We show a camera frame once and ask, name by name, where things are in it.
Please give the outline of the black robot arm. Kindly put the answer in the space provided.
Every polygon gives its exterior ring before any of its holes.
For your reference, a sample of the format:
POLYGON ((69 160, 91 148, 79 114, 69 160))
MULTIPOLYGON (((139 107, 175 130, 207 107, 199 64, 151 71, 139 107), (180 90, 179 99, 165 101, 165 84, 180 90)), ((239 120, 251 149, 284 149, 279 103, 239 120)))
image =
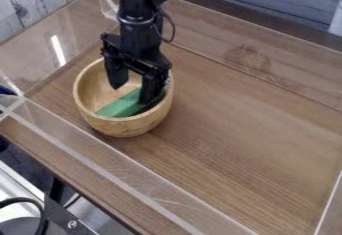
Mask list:
POLYGON ((128 82, 128 73, 141 76, 139 103, 149 104, 159 96, 168 79, 171 62, 160 51, 165 0, 119 0, 116 18, 120 33, 100 36, 101 55, 109 85, 119 89, 128 82))

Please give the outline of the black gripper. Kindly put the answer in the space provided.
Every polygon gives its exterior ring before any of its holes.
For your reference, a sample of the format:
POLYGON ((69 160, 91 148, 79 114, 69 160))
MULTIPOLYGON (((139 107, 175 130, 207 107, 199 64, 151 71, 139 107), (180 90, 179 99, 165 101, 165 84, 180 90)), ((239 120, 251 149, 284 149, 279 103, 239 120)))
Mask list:
POLYGON ((143 76, 139 103, 148 104, 165 86, 171 62, 160 51, 163 41, 161 15, 148 19, 116 16, 120 34, 103 33, 101 55, 109 85, 119 89, 128 81, 128 71, 143 76))

